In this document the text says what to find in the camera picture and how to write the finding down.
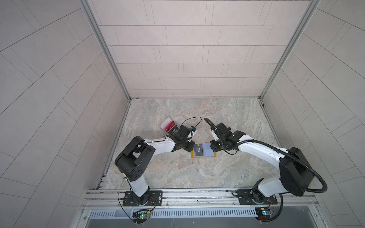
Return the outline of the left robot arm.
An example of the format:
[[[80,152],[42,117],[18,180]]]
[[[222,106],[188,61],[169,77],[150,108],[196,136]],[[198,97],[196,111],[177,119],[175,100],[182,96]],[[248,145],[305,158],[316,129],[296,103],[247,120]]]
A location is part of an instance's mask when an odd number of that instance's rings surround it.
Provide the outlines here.
[[[172,153],[180,149],[191,152],[195,142],[192,140],[196,127],[181,125],[171,135],[162,139],[145,140],[136,136],[115,159],[115,166],[125,175],[131,189],[132,200],[144,205],[149,200],[150,187],[145,178],[146,170],[153,156]]]

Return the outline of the yellow leather card holder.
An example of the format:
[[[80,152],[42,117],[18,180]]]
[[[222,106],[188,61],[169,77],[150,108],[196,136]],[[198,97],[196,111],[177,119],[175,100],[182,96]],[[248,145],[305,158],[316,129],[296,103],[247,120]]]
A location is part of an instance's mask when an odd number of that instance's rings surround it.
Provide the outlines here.
[[[207,143],[196,143],[191,151],[191,158],[214,158],[216,152],[211,148],[211,144]]]

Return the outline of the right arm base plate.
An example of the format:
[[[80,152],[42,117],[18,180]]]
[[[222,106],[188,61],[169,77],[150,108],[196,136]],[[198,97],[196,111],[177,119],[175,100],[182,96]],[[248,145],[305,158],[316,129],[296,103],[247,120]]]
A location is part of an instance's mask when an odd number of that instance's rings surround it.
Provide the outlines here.
[[[253,190],[236,190],[232,192],[232,195],[237,197],[240,205],[276,205],[278,204],[277,198],[272,195],[265,197],[260,191]]]

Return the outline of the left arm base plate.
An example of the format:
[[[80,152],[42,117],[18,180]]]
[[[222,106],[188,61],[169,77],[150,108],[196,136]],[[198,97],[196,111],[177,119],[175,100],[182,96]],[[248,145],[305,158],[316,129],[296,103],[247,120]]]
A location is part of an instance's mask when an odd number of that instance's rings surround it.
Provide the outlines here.
[[[163,191],[148,190],[143,196],[138,197],[133,191],[127,191],[125,196],[119,197],[123,200],[123,207],[152,207],[162,205]]]

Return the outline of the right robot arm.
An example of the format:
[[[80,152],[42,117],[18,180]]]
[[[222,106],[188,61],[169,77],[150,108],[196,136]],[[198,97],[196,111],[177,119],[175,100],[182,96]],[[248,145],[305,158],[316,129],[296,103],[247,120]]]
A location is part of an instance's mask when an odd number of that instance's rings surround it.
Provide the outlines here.
[[[277,148],[266,142],[256,140],[241,131],[231,131],[223,123],[215,125],[208,119],[205,121],[211,128],[214,139],[211,141],[211,148],[217,151],[235,151],[248,153],[256,156],[273,165],[279,174],[271,178],[259,179],[249,193],[247,198],[256,204],[266,203],[266,199],[276,194],[290,193],[302,197],[309,189],[310,183],[317,173],[312,169],[302,151],[292,147],[290,149]]]

